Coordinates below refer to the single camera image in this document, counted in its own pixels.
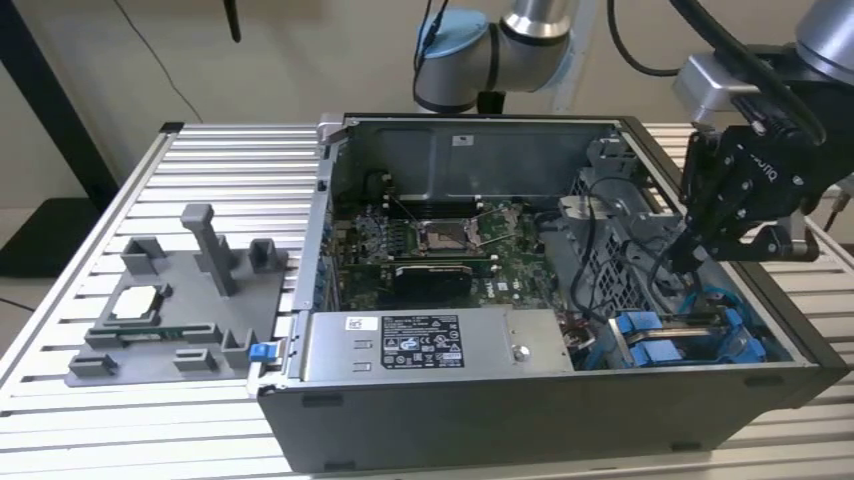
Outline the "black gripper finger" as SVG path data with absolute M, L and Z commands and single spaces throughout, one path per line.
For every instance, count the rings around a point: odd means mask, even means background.
M 699 268 L 701 260 L 696 250 L 707 237 L 708 204 L 716 192 L 719 170 L 719 139 L 715 131 L 696 131 L 689 137 L 686 159 L 681 180 L 681 202 L 686 207 L 685 229 L 669 248 L 672 271 L 689 273 Z
M 689 223 L 693 246 L 686 257 L 686 271 L 696 271 L 709 257 L 719 262 L 747 260 L 751 247 L 743 237 L 755 227 L 755 221 L 723 220 L 715 216 L 715 211 L 693 213 Z

